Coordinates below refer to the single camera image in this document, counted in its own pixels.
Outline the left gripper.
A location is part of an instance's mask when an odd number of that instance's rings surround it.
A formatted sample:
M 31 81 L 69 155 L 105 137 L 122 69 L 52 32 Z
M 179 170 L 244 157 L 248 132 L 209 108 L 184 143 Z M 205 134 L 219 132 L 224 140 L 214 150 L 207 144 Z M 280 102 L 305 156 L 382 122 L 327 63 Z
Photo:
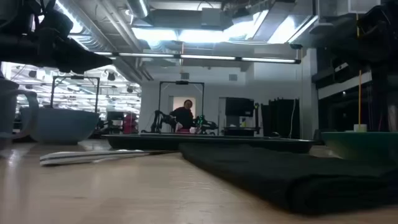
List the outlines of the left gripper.
M 35 65 L 36 67 L 67 69 L 79 74 L 111 65 L 103 55 L 84 49 L 73 39 L 1 34 L 1 61 Z

